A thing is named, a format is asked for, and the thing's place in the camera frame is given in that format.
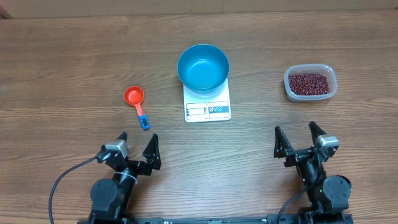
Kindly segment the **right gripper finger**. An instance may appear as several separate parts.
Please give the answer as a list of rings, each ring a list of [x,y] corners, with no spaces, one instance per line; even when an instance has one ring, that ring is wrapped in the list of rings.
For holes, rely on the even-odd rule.
[[[293,151],[289,140],[280,128],[280,126],[275,127],[275,146],[274,146],[274,158],[287,157],[291,151]]]
[[[314,121],[311,121],[308,127],[311,131],[313,144],[322,145],[323,135],[326,135],[326,132],[324,132],[324,130],[322,130],[322,128],[320,128]]]

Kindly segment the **red measuring scoop blue handle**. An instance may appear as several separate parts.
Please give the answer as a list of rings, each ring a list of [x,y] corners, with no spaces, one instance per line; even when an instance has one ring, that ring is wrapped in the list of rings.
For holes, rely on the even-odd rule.
[[[149,120],[141,106],[144,101],[143,89],[139,86],[128,87],[124,92],[124,100],[127,104],[135,107],[142,129],[148,131],[150,129]]]

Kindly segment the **red beans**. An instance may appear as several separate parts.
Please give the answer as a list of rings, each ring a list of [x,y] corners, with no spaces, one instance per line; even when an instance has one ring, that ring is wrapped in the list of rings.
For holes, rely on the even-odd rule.
[[[288,80],[296,95],[324,95],[329,92],[326,76],[320,73],[291,74]]]

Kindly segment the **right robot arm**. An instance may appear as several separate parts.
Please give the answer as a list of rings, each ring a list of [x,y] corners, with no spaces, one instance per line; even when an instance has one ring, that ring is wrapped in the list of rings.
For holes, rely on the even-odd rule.
[[[277,223],[353,223],[351,215],[345,215],[349,208],[351,182],[342,175],[327,176],[323,163],[331,158],[339,147],[339,140],[327,134],[314,121],[308,124],[312,135],[312,145],[295,150],[280,128],[275,127],[274,157],[284,158],[285,167],[295,167],[303,181],[304,188],[288,199],[279,210]],[[286,207],[307,194],[310,205],[302,207],[297,214],[283,214]]]

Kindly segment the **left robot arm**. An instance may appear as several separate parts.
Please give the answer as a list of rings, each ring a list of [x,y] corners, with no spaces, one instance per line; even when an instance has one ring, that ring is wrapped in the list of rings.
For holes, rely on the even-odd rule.
[[[90,197],[91,213],[86,223],[137,223],[127,212],[134,185],[139,175],[150,176],[161,167],[158,135],[153,134],[142,155],[145,161],[128,158],[127,133],[102,145],[96,155],[99,163],[105,163],[114,170],[110,179],[100,179],[93,184]]]

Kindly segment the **white digital kitchen scale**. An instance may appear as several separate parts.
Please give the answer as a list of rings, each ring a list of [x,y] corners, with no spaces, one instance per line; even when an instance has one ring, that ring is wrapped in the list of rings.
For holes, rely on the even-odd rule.
[[[210,93],[195,93],[183,87],[184,118],[187,123],[229,121],[231,102],[228,80]]]

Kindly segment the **blue bowl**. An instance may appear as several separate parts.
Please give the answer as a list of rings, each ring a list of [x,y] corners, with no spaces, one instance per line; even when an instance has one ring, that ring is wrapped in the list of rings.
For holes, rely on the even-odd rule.
[[[193,45],[182,52],[177,62],[177,75],[189,90],[199,94],[222,88],[230,72],[229,59],[218,47]]]

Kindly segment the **clear plastic container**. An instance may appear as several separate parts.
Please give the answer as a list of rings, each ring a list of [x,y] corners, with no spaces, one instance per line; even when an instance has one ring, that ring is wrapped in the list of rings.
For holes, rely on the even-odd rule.
[[[291,74],[302,74],[302,73],[320,73],[326,76],[329,92],[324,95],[296,95],[292,92],[289,87],[288,76]],[[336,80],[336,75],[334,70],[325,64],[303,64],[303,65],[294,65],[290,67],[284,75],[284,85],[285,92],[287,98],[296,101],[296,102],[304,102],[304,101],[320,101],[331,98],[338,89],[338,84]]]

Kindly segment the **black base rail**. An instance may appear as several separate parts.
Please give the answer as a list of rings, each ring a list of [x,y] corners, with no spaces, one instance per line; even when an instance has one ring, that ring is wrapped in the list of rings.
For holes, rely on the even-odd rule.
[[[286,214],[281,215],[279,219],[280,224],[298,224],[307,223],[302,220],[299,215]],[[184,218],[184,219],[163,219],[160,217],[156,218],[122,218],[119,220],[99,220],[97,218],[87,219],[85,221],[77,222],[79,224],[89,224],[89,223],[134,223],[134,224],[276,224],[277,215],[271,214],[266,217],[240,217],[240,218]],[[354,220],[351,215],[346,215],[344,220],[342,217],[328,216],[321,217],[317,216],[313,218],[310,223],[346,223],[353,224]]]

